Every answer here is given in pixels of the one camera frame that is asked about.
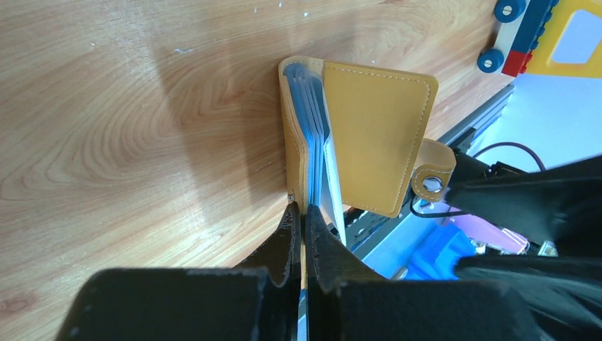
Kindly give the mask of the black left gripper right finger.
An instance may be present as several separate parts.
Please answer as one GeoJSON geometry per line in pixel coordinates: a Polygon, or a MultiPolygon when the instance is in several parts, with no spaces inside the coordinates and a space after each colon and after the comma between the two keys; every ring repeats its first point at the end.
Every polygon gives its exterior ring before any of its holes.
{"type": "Polygon", "coordinates": [[[538,340],[525,302],[495,281],[392,281],[305,215],[309,340],[538,340]]]}

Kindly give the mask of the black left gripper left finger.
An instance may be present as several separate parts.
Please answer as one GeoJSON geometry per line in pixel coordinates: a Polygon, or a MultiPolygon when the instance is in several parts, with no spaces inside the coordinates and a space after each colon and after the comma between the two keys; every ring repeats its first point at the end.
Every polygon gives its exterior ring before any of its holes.
{"type": "Polygon", "coordinates": [[[81,287],[59,340],[295,340],[300,212],[231,268],[112,268],[81,287]]]}

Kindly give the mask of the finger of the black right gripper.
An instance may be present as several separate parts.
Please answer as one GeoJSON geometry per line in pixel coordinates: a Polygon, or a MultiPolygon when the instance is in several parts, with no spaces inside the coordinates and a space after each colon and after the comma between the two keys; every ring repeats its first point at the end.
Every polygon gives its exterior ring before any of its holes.
{"type": "Polygon", "coordinates": [[[456,183],[453,207],[527,237],[562,256],[601,255],[601,157],[537,173],[456,183]]]}
{"type": "Polygon", "coordinates": [[[601,259],[565,256],[473,256],[460,279],[510,284],[527,302],[543,340],[601,339],[601,259]]]}

